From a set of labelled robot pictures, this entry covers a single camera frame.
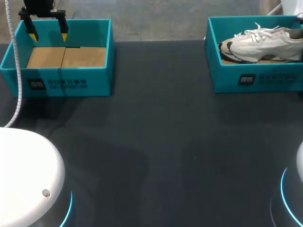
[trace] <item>concrete floor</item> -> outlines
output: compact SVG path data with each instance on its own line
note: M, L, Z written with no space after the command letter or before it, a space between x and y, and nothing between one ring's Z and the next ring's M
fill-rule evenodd
M10 0L16 28L23 0ZM110 18L116 41L203 39L210 16L258 15L259 0L56 0L66 18ZM0 2L0 43L10 41Z

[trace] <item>white sneaker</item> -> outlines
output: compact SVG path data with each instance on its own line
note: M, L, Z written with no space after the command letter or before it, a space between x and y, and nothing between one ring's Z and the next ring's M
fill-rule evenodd
M244 35L226 41L224 43L228 51L225 50L225 45L221 45L222 53L231 54L242 61L258 62L266 55L299 61L303 51L303 29L268 29L258 25L258 29L247 30Z

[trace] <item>shoelace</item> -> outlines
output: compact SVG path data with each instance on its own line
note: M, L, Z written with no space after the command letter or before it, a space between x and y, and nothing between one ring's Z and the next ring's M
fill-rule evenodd
M261 28L259 24L255 22L255 24L258 26L257 29L254 30L245 30L243 35L251 35L252 41L253 42L260 42L260 40L265 40L266 36L271 37L272 36L272 31L277 29L279 26L276 26L274 28ZM234 35L235 37L241 36L242 32L240 32L237 35Z

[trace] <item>black tabletop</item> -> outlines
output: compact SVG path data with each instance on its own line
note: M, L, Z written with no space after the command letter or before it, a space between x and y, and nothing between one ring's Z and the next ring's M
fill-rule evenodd
M215 94L203 41L116 43L114 77L111 97L24 99L14 125L60 151L76 227L271 226L300 94ZM17 100L2 77L0 97L4 125Z

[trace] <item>blue led light ring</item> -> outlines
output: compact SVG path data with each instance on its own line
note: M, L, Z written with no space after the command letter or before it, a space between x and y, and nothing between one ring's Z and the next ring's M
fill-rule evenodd
M69 216L69 214L70 214L70 212L71 212L71 204L72 204L72 192L71 192L71 203L70 203L70 207L68 208L68 212L67 212L67 214L66 214L66 216L65 216L65 219L63 220L62 224L61 224L59 227L63 227L63 225L65 224L65 222L66 222L66 220L67 220L67 218L68 218L68 216Z
M285 198L284 198L284 193L283 193L283 178L284 178L284 174L286 172L287 168L284 170L283 172L283 175L282 175L282 178L281 178L281 195L282 195L282 199L283 199L283 202L284 202L284 205L286 207L286 209L288 210L289 214L293 217L293 219L296 221L296 223L298 223L299 226L303 227L303 225L301 224L301 222L294 216L294 214L291 212L291 210L289 209L286 201L285 201Z

